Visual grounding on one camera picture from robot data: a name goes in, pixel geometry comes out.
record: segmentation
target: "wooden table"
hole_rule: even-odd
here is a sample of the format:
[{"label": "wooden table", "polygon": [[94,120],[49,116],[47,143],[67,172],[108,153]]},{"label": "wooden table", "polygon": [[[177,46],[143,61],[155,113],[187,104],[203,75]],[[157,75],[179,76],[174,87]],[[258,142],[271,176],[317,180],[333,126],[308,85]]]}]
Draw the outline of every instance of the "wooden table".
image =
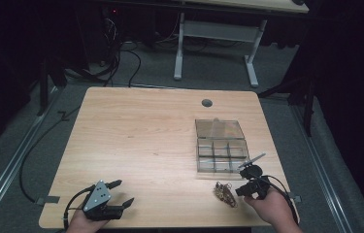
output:
[{"label": "wooden table", "polygon": [[306,14],[309,8],[306,4],[301,6],[294,4],[291,0],[181,0],[185,2],[214,4],[227,7],[243,7],[265,11],[278,11],[287,13]]},{"label": "wooden table", "polygon": [[[202,105],[203,99],[213,102]],[[135,197],[120,220],[107,228],[228,227],[267,225],[237,197],[238,174],[197,173],[195,119],[238,120],[250,158],[265,175],[287,182],[257,95],[249,91],[92,87],[83,100],[40,217],[44,228],[62,228],[67,203],[99,180],[123,180],[110,190],[109,205]],[[231,208],[213,194],[216,182],[231,183]],[[77,199],[77,207],[85,195]]]}]

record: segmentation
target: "dark background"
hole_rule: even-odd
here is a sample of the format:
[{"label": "dark background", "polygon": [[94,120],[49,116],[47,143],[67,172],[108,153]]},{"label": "dark background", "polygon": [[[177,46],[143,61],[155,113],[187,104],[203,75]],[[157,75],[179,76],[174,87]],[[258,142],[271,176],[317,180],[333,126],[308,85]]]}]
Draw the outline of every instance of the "dark background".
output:
[{"label": "dark background", "polygon": [[[337,23],[306,24],[270,20],[262,45],[300,45],[283,82],[314,76],[314,93],[341,154],[364,195],[364,1],[308,1],[311,16],[340,19]],[[40,76],[40,63],[49,55],[63,56],[86,68],[103,59],[103,30],[97,8],[88,16],[82,6],[0,2],[0,134],[15,113],[29,101]],[[120,10],[121,36],[153,45],[158,32],[173,29],[177,13]],[[91,43],[89,38],[100,43]],[[305,91],[296,85],[287,92]]]}]

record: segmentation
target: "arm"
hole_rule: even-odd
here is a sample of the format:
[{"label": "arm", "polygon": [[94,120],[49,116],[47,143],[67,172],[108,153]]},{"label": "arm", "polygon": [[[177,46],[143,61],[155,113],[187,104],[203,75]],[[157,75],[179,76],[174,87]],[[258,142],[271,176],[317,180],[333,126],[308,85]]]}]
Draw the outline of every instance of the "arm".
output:
[{"label": "arm", "polygon": [[87,219],[82,210],[76,210],[66,233],[95,233],[108,222],[108,220],[93,221]]},{"label": "arm", "polygon": [[302,230],[294,222],[290,207],[284,197],[270,187],[263,200],[245,197],[245,202],[252,206],[257,214],[266,222],[272,224],[278,233],[299,233]]}]

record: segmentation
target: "table leg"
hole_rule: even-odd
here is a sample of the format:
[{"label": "table leg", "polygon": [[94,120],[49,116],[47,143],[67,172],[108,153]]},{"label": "table leg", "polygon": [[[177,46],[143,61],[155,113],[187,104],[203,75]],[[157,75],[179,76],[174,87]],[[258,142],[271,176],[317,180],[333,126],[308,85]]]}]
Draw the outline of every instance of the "table leg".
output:
[{"label": "table leg", "polygon": [[264,29],[266,27],[267,20],[262,20],[257,31],[256,38],[253,43],[253,48],[250,55],[245,56],[246,67],[248,68],[248,78],[250,79],[250,85],[252,87],[258,87],[258,81],[253,67],[253,59],[256,55],[257,48],[260,45],[261,37],[263,36]]},{"label": "table leg", "polygon": [[176,54],[175,80],[182,79],[182,40],[184,37],[184,13],[181,13],[181,22],[179,24],[179,47]]}]

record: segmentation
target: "floor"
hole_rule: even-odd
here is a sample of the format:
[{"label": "floor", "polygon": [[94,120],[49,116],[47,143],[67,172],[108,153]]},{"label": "floor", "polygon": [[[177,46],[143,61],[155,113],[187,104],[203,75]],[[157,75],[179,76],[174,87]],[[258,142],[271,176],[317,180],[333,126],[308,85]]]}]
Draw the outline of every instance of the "floor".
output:
[{"label": "floor", "polygon": [[[181,81],[175,81],[176,48],[173,44],[158,44],[152,50],[143,44],[129,42],[122,48],[113,87],[127,86],[130,77],[136,74],[132,87],[259,93],[280,83],[297,51],[297,47],[280,50],[275,45],[259,48],[254,59],[259,87],[253,88],[249,85],[243,59],[249,45],[221,43],[224,42],[206,46],[187,44],[183,77]],[[98,69],[102,68],[93,65],[91,72]],[[25,198],[20,181],[25,192],[32,197],[44,197],[49,193],[74,126],[78,112],[75,109],[80,106],[85,91],[95,85],[100,84],[69,78],[64,89],[53,89],[50,95],[52,104],[45,116],[37,116],[40,108],[39,88],[36,86],[31,92],[30,103],[8,123],[0,137],[0,232],[58,230],[39,226],[42,207]],[[300,202],[296,203],[300,226],[306,232],[364,232],[364,199],[334,144],[319,103],[314,102],[313,136],[307,137],[301,127],[303,106],[289,106],[285,97],[286,94],[275,94],[260,99],[260,102],[291,190],[300,197]],[[61,120],[60,112],[72,114],[68,120]],[[271,227],[254,227],[252,232],[274,230]]]}]

